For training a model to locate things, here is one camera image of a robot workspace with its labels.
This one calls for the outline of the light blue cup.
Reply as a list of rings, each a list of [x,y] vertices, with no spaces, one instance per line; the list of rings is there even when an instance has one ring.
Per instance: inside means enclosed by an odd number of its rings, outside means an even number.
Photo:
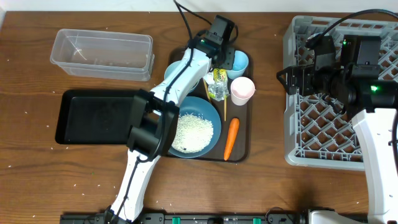
[[[231,70],[227,70],[228,78],[234,80],[238,77],[243,76],[249,65],[249,57],[246,53],[236,50],[234,53],[234,62],[233,68]]]

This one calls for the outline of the pink cup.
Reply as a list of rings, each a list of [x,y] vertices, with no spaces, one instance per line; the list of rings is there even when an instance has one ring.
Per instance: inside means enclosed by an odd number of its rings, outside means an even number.
[[[238,77],[231,83],[231,100],[237,106],[245,105],[256,91],[254,82],[248,77]]]

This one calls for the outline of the small light blue bowl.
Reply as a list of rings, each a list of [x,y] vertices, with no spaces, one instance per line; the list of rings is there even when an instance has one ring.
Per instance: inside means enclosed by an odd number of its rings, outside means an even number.
[[[180,60],[175,61],[173,63],[171,63],[165,73],[164,73],[164,79],[166,79],[176,68],[177,66],[180,64]],[[191,90],[189,91],[189,93],[193,92],[195,90],[195,88],[197,87],[197,85],[199,84],[199,82],[196,82],[196,84],[194,84],[194,86],[191,88]]]

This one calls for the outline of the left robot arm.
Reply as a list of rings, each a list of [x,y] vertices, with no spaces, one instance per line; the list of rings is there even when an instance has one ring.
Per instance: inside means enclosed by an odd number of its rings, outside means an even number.
[[[116,200],[104,213],[105,223],[132,223],[140,215],[152,171],[174,141],[183,100],[212,68],[232,68],[232,33],[238,33],[237,25],[217,15],[208,30],[190,37],[180,63],[162,83],[134,95],[126,171]]]

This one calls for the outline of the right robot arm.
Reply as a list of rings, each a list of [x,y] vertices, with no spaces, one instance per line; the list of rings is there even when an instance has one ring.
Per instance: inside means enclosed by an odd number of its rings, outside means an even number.
[[[379,36],[345,35],[340,60],[332,37],[317,35],[311,65],[277,79],[289,95],[324,93],[343,104],[363,155],[368,223],[397,223],[397,82],[379,79]]]

